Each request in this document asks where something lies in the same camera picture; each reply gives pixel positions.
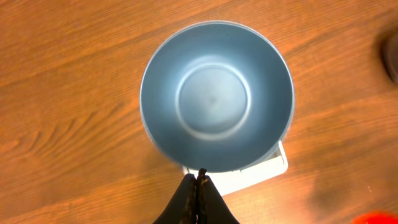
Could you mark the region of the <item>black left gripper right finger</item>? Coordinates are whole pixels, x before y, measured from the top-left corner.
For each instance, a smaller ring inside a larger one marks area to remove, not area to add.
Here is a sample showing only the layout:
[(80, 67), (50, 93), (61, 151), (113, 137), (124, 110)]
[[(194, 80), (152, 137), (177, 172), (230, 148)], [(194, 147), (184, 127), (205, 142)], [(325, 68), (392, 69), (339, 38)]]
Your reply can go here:
[(204, 168), (197, 176), (197, 223), (239, 224)]

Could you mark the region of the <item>red measuring scoop blue handle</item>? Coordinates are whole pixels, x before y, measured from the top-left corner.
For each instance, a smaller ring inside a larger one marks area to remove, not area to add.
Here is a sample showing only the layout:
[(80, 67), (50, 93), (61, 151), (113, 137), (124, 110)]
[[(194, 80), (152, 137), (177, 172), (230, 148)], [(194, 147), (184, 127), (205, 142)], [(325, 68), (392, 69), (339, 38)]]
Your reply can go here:
[(375, 211), (356, 217), (352, 224), (398, 224), (397, 215)]

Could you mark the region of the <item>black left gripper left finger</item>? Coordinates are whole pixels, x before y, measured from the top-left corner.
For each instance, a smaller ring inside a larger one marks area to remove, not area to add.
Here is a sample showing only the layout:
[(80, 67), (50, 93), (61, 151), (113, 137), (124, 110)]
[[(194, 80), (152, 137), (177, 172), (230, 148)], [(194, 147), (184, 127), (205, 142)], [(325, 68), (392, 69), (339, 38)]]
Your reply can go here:
[(196, 224), (197, 190), (196, 178), (186, 174), (164, 211), (154, 224)]

